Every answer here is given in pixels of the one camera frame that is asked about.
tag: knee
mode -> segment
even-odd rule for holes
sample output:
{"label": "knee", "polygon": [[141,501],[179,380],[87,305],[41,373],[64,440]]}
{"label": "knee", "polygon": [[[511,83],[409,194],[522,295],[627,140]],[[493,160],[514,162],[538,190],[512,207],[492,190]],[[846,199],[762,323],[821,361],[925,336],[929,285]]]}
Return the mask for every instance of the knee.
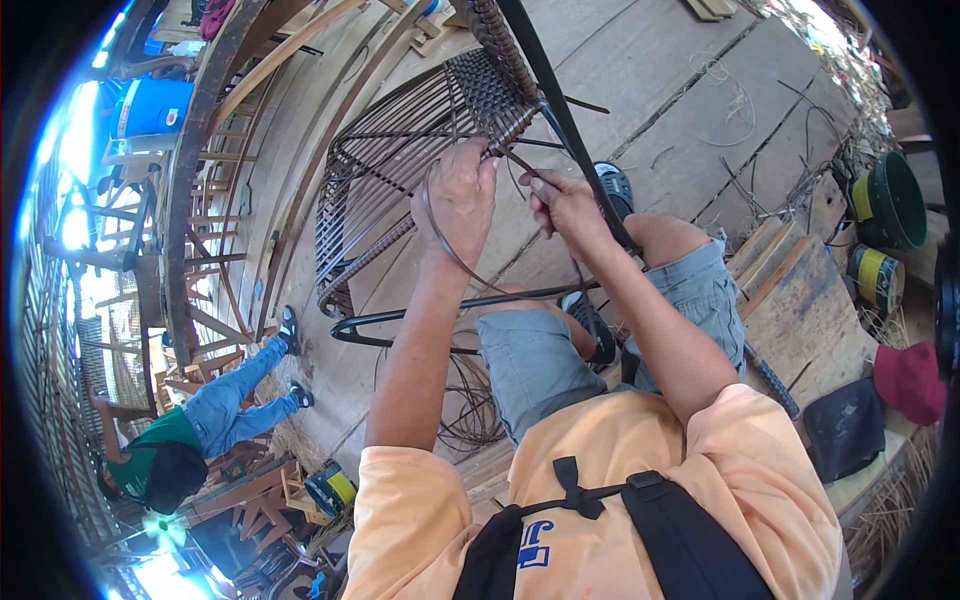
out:
{"label": "knee", "polygon": [[[527,288],[523,287],[519,283],[507,282],[497,285],[496,287],[500,288],[507,294],[518,294],[523,295],[526,292],[529,292]],[[484,296],[494,297],[501,296],[496,290],[488,290]],[[491,313],[502,312],[505,310],[543,310],[543,302],[541,300],[511,300],[509,302],[500,302],[498,304],[487,304],[486,306],[477,307],[477,317],[482,317],[484,315],[489,315]]]}
{"label": "knee", "polygon": [[702,229],[672,215],[629,215],[623,225],[643,249],[647,269],[680,260],[710,241]]}

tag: person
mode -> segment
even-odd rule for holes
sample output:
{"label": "person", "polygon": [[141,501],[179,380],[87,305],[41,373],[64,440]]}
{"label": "person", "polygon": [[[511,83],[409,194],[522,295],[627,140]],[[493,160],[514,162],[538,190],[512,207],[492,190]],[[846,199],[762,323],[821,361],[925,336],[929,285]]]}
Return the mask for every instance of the person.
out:
{"label": "person", "polygon": [[[473,523],[460,474],[432,454],[469,276],[431,221],[475,268],[499,160],[481,161],[486,149],[447,149],[427,193],[412,195],[425,251],[367,418],[345,597],[830,597],[840,526],[790,419],[740,382],[723,242],[671,216],[629,215],[644,273],[590,186],[553,171],[520,179],[534,218],[602,284],[639,366],[608,393],[585,362],[598,352],[589,310],[514,300],[480,311],[480,353],[516,454],[509,506]],[[701,585],[733,588],[690,593]]]}
{"label": "person", "polygon": [[[314,405],[313,394],[291,380],[286,396],[240,410],[256,385],[287,354],[300,354],[297,315],[289,305],[283,307],[277,336],[253,358],[201,386],[193,397],[155,420],[123,448],[113,428],[109,402],[104,396],[92,398],[104,424],[106,468],[98,468],[101,492],[110,500],[126,496],[155,510],[166,509],[166,514],[170,514],[171,507],[176,509],[174,504],[179,505],[184,497],[196,491],[193,488],[198,487],[197,482],[200,486],[203,484],[204,460],[222,456],[237,442],[252,440],[299,409]],[[166,462],[173,462],[170,468],[160,467],[157,458],[160,453]],[[192,483],[184,483],[187,473]],[[151,486],[152,479],[161,475],[175,481],[164,481],[162,485],[157,481]],[[161,501],[161,494],[168,497]]]}

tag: sneaker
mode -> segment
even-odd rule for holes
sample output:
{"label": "sneaker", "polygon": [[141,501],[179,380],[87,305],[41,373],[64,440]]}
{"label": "sneaker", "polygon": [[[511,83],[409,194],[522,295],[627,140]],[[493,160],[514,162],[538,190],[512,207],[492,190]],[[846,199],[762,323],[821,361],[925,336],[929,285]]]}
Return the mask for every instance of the sneaker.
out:
{"label": "sneaker", "polygon": [[627,174],[612,162],[604,161],[594,162],[593,170],[600,177],[600,183],[610,197],[620,221],[626,219],[627,215],[634,214],[634,190],[630,187]]}
{"label": "sneaker", "polygon": [[294,397],[297,401],[297,406],[300,408],[310,408],[314,405],[313,394],[304,388],[300,382],[291,379],[290,383],[287,384],[287,388],[290,390],[290,396]]}
{"label": "sneaker", "polygon": [[297,327],[297,313],[290,304],[283,306],[280,327],[276,336],[287,343],[287,354],[300,356],[300,335]]}
{"label": "sneaker", "polygon": [[587,362],[597,365],[612,363],[616,356],[616,341],[607,324],[604,323],[603,317],[593,307],[587,296],[580,291],[567,294],[560,299],[560,307],[566,314],[576,319],[583,329],[594,335],[593,343],[596,345],[596,351]]}

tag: blue jeans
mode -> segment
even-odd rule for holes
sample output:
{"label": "blue jeans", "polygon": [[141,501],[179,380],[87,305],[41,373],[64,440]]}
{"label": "blue jeans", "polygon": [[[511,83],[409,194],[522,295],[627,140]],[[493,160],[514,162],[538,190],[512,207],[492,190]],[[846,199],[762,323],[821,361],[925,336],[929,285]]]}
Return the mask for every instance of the blue jeans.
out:
{"label": "blue jeans", "polygon": [[252,440],[297,412],[300,405],[289,394],[240,411],[240,404],[280,364],[286,351],[286,342],[271,338],[253,358],[202,386],[183,403],[205,458],[223,456],[237,442]]}

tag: red cloth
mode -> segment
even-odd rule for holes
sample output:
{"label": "red cloth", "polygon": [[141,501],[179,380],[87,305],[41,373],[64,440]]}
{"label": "red cloth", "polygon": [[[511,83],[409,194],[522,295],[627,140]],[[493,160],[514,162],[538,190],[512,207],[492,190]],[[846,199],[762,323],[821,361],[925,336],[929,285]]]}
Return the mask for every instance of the red cloth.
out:
{"label": "red cloth", "polygon": [[883,401],[918,425],[932,425],[944,414],[947,384],[940,379],[932,342],[906,350],[877,348],[874,387]]}
{"label": "red cloth", "polygon": [[208,13],[200,19],[200,39],[213,41],[230,15],[233,2],[234,0],[210,0],[206,3]]}

